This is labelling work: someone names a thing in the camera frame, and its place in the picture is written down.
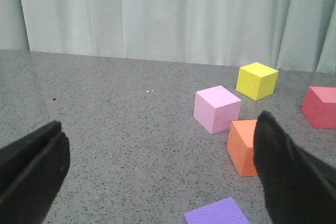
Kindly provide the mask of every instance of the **foam block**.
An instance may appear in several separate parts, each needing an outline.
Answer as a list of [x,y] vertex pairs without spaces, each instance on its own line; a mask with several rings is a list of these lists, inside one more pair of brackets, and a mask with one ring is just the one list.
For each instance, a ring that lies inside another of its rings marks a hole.
[[309,87],[301,110],[312,127],[336,129],[336,87]]
[[214,134],[227,130],[232,120],[237,120],[241,99],[222,86],[216,86],[196,92],[194,117]]
[[237,90],[257,101],[274,93],[279,71],[255,62],[239,69]]
[[253,161],[253,138],[257,120],[233,121],[227,150],[241,177],[258,176]]
[[185,213],[183,224],[250,224],[234,198],[226,198]]

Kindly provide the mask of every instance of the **table surface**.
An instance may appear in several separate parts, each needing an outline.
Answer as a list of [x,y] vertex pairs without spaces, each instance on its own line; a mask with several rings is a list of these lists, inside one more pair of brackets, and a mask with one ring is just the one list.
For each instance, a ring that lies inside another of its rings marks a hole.
[[44,223],[182,223],[234,197],[252,224],[270,223],[258,177],[239,177],[226,150],[193,118],[195,92],[222,85],[240,119],[270,111],[294,141],[336,166],[336,130],[300,111],[308,86],[336,75],[280,71],[273,95],[236,91],[237,67],[0,50],[0,147],[56,119],[71,165]]

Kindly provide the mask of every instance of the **curtain fold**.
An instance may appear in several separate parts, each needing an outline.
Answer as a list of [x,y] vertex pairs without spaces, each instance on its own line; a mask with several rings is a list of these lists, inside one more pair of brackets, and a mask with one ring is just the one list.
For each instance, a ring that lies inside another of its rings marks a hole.
[[335,73],[335,0],[1,1],[1,48]]

